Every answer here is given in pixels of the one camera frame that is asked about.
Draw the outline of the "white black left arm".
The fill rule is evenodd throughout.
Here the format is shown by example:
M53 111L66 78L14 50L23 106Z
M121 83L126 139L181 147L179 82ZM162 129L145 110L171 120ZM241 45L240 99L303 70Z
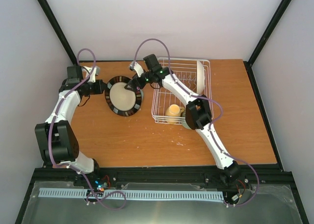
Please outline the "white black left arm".
M67 78L59 88L58 101L51 115L44 123L37 124L34 130L45 164L55 168L71 168L78 174L85 174L84 179L91 186L101 183L102 173L95 169L98 165L96 160L80 151L71 121L83 97L104 92L106 84L96 79L99 72L97 66L68 67Z

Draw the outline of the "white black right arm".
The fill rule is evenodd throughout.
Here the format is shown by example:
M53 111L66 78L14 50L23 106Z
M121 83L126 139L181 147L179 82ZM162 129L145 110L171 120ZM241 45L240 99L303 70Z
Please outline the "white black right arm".
M213 155L215 164L221 170L220 179L229 185L240 176L240 167L223 145L219 138L212 119L209 103L211 99L205 95L198 95L186 87L172 72L171 67L162 67L154 54L144 58L148 71L136 61L132 61L129 69L135 75L127 83L127 90L136 91L143 89L148 83L156 83L165 88L185 104L185 122L188 127L201 136Z

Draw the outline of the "black rimmed plate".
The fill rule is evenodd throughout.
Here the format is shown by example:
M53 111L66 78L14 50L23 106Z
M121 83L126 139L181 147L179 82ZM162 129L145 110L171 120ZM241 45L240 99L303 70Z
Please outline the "black rimmed plate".
M129 117L134 115L141 107L144 94L137 89L136 92L128 91L126 76L115 76L107 83L108 91L105 93L105 100L110 110L116 115Z

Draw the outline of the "yellow mug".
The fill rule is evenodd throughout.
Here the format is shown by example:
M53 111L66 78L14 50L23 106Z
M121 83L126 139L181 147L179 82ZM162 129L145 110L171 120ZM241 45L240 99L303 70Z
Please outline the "yellow mug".
M165 112L166 122L168 124L178 123L181 117L181 114L184 111L185 111L185 108L183 106L179 106L177 104L170 105Z

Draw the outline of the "floral patterned plate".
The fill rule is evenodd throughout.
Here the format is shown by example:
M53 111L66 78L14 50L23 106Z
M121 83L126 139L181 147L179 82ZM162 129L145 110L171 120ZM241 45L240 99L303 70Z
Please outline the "floral patterned plate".
M197 72L196 72L196 93L201 95L205 88L205 72L203 64L197 60Z

